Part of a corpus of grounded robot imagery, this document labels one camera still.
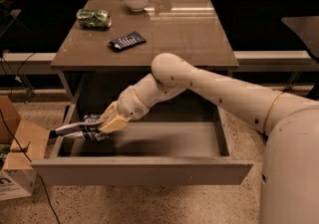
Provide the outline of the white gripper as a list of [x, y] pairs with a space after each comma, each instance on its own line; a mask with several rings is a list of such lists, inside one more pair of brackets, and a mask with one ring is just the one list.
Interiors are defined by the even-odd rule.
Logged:
[[103, 133], [112, 133], [125, 128], [129, 120], [138, 120], [144, 117], [150, 109], [142, 102], [133, 86], [126, 88], [117, 102], [112, 102], [100, 116], [99, 130]]

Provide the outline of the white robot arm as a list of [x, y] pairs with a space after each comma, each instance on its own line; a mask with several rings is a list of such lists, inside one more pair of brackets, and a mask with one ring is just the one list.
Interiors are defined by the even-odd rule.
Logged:
[[281, 121], [298, 128], [318, 124], [319, 104], [255, 84], [196, 68], [181, 57], [162, 53], [151, 65], [152, 72], [126, 88], [99, 119], [100, 130], [111, 133], [131, 120], [144, 117], [161, 102], [191, 90], [232, 113], [255, 129], [269, 134]]

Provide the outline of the white robot base body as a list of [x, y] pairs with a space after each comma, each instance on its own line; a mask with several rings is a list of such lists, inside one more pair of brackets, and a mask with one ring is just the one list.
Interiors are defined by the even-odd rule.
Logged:
[[259, 224], [319, 224], [319, 110], [282, 119], [264, 152]]

